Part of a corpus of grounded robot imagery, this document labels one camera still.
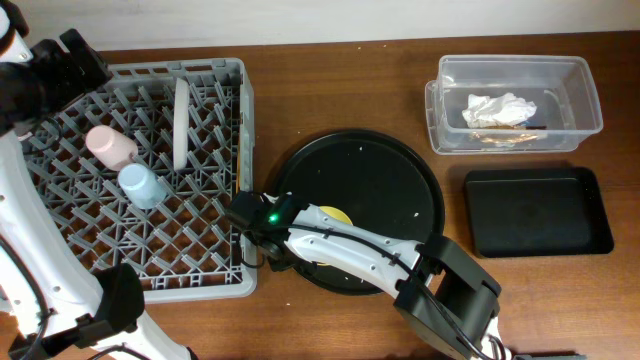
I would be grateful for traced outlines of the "pink cup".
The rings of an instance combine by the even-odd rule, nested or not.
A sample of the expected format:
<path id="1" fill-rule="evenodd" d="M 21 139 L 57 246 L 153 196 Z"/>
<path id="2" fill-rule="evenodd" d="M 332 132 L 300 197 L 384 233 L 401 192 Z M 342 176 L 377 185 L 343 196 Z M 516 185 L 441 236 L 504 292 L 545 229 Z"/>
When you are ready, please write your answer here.
<path id="1" fill-rule="evenodd" d="M 85 144 L 106 168 L 116 172 L 133 163 L 138 154 L 138 147 L 133 140 L 106 125 L 91 128 Z"/>

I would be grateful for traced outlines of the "light blue cup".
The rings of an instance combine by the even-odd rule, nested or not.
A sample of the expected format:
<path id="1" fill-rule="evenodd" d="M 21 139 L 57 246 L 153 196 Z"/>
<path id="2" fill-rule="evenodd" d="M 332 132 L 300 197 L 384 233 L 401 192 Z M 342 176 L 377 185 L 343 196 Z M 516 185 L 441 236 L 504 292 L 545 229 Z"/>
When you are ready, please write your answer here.
<path id="1" fill-rule="evenodd" d="M 132 204 L 143 210 L 154 208 L 168 195 L 155 173 L 138 163 L 128 164 L 119 171 L 118 184 Z"/>

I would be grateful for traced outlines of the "yellow bowl with food scraps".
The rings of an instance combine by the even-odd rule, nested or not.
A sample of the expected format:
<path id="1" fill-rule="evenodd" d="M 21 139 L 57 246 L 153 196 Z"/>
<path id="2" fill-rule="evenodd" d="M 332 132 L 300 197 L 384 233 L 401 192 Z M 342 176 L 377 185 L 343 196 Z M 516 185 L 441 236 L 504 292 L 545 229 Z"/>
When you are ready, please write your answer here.
<path id="1" fill-rule="evenodd" d="M 349 216 L 344 213 L 342 210 L 332 207 L 332 206 L 320 206 L 320 209 L 327 214 L 329 217 L 333 218 L 334 220 L 342 223 L 342 224 L 346 224 L 346 225 L 350 225 L 352 226 L 353 223 L 351 221 L 351 219 L 349 218 Z"/>

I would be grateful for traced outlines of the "gold foil wrapper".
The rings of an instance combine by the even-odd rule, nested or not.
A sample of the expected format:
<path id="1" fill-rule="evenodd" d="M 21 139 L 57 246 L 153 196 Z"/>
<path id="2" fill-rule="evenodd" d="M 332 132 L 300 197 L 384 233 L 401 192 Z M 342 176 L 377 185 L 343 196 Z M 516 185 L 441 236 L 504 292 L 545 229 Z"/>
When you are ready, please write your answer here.
<path id="1" fill-rule="evenodd" d="M 513 147 L 520 143 L 546 139 L 548 135 L 543 133 L 546 129 L 546 126 L 496 125 L 486 127 L 486 130 L 491 130 L 491 133 L 472 132 L 469 138 L 497 147 Z"/>

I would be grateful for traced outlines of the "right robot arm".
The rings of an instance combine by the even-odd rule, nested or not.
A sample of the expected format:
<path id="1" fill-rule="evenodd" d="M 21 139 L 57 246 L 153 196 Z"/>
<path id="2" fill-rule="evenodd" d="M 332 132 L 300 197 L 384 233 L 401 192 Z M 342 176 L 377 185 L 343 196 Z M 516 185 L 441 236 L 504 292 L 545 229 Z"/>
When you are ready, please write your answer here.
<path id="1" fill-rule="evenodd" d="M 456 242 L 375 234 L 292 194 L 239 192 L 225 211 L 274 271 L 328 265 L 393 298 L 428 345 L 453 359 L 511 359 L 498 330 L 501 287 Z"/>

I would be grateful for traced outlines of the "grey plate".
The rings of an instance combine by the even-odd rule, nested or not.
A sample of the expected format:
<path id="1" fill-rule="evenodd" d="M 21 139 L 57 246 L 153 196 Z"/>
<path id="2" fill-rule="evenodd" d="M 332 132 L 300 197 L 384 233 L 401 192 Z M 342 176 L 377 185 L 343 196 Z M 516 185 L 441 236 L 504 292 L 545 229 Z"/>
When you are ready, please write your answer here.
<path id="1" fill-rule="evenodd" d="M 179 171 L 187 165 L 189 129 L 189 86 L 181 78 L 176 80 L 174 100 L 173 167 Z"/>

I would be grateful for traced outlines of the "white napkin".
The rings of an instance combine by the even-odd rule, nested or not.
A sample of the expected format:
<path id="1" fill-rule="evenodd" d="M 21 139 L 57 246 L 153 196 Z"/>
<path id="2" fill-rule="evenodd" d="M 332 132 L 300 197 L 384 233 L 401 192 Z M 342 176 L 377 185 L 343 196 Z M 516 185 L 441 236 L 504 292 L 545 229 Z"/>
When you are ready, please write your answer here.
<path id="1" fill-rule="evenodd" d="M 534 102 L 506 93 L 495 98 L 470 94 L 461 114 L 469 128 L 489 128 L 519 125 L 536 112 Z"/>

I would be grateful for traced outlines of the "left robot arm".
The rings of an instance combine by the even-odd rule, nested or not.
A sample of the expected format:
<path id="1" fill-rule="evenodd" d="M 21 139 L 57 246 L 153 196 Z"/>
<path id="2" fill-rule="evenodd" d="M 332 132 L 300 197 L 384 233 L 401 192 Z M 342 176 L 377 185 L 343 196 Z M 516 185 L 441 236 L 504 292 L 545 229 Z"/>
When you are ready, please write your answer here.
<path id="1" fill-rule="evenodd" d="M 98 356 L 192 359 L 145 310 L 133 267 L 90 273 L 42 202 L 20 135 L 36 130 L 112 77 L 75 29 L 34 47 L 18 6 L 1 4 L 1 289 L 19 325 L 9 355 L 50 359 L 71 346 Z"/>

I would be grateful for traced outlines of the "wooden chopstick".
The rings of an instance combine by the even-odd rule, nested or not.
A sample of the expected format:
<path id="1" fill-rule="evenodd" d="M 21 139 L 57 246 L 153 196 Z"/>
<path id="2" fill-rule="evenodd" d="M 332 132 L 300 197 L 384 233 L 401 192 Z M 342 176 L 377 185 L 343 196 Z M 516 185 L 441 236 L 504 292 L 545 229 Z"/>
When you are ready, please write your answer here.
<path id="1" fill-rule="evenodd" d="M 236 154 L 236 185 L 235 185 L 235 192 L 234 194 L 238 194 L 241 190 L 241 184 L 242 184 L 242 159 L 241 159 L 241 150 L 238 147 L 237 150 L 237 154 Z"/>

